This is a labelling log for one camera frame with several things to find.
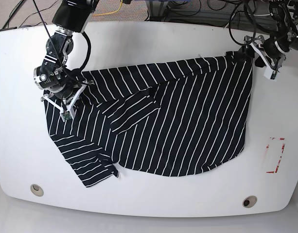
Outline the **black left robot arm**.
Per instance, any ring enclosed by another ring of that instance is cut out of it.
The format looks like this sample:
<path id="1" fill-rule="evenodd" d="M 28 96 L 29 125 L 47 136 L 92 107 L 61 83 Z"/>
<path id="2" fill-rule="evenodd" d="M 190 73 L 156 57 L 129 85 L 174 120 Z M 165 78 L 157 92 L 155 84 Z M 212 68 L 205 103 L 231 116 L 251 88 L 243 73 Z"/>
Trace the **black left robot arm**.
<path id="1" fill-rule="evenodd" d="M 257 23 L 249 1 L 243 1 L 243 10 L 254 29 L 251 37 L 245 37 L 245 46 L 259 55 L 255 66 L 266 67 L 270 70 L 269 79 L 274 79 L 286 59 L 286 54 L 290 50 L 298 50 L 298 1 L 268 1 L 268 12 L 276 22 L 275 30 Z"/>

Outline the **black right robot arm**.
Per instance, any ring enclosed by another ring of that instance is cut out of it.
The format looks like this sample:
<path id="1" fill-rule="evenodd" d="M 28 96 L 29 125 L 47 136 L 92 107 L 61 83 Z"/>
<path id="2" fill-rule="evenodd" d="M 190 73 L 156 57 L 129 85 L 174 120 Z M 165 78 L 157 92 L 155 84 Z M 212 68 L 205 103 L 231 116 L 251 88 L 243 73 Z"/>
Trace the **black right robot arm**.
<path id="1" fill-rule="evenodd" d="M 73 106 L 92 81 L 80 81 L 77 76 L 88 63 L 91 43 L 84 29 L 95 13 L 97 0 L 64 0 L 56 11 L 52 23 L 57 26 L 46 43 L 46 55 L 42 65 L 34 70 L 35 84 L 48 91 L 42 99 L 60 111 L 63 120 L 75 117 Z M 68 55 L 73 50 L 73 33 L 80 33 L 88 50 L 83 64 L 74 70 L 67 69 Z"/>

